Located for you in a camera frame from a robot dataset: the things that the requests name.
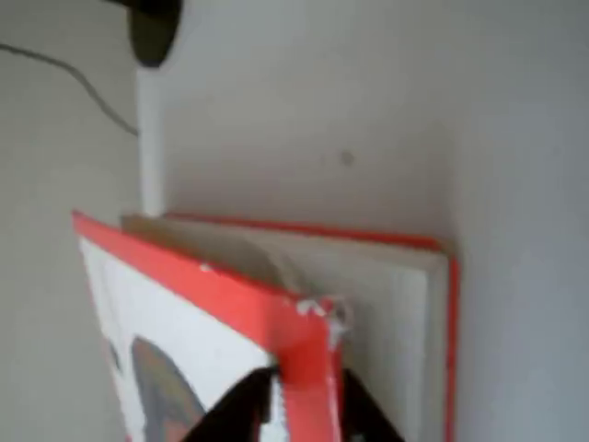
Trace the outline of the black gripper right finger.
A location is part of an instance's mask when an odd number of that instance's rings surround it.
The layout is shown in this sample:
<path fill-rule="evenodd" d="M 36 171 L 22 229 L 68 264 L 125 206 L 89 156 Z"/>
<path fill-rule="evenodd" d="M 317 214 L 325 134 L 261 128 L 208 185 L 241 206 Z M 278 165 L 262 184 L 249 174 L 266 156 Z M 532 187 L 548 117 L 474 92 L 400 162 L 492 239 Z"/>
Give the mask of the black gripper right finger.
<path fill-rule="evenodd" d="M 343 371 L 341 429 L 344 441 L 404 441 L 363 382 L 349 368 Z"/>

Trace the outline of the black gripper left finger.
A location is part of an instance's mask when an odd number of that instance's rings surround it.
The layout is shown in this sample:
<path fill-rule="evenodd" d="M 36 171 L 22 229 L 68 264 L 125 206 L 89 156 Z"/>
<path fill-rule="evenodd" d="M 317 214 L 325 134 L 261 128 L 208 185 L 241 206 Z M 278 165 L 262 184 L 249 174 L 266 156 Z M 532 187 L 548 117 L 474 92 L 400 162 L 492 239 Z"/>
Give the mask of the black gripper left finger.
<path fill-rule="evenodd" d="M 260 440 L 260 428 L 269 419 L 274 366 L 256 368 L 237 382 L 196 424 L 185 442 Z"/>

